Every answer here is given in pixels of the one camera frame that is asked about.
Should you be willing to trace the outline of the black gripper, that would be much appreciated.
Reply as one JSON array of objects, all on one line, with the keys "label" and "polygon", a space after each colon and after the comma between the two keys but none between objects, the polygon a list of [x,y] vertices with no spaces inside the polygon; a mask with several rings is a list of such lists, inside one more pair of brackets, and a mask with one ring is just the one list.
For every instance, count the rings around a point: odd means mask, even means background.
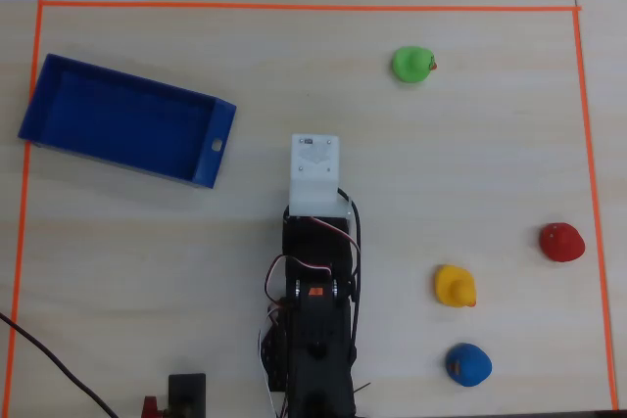
[{"label": "black gripper", "polygon": [[349,233],[345,218],[288,216],[283,220],[282,252],[308,264],[352,266],[352,245],[340,232]]}]

